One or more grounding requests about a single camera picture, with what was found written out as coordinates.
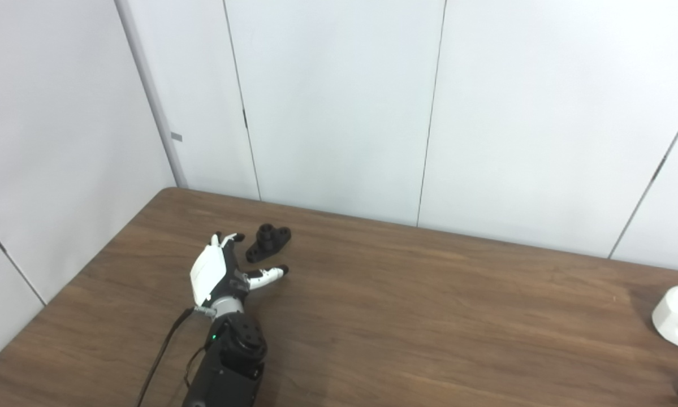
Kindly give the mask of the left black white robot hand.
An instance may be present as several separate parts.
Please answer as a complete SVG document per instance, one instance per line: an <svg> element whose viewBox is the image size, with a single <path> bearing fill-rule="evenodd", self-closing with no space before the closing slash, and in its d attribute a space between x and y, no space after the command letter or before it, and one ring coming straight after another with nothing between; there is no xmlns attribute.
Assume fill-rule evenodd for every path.
<svg viewBox="0 0 678 407"><path fill-rule="evenodd" d="M251 291L272 284L290 269L286 265L266 269L243 271L235 254L235 245L245 239L242 233L210 237L192 265L191 287L196 306L212 309L217 316L227 313L243 313L245 300Z"/></svg>

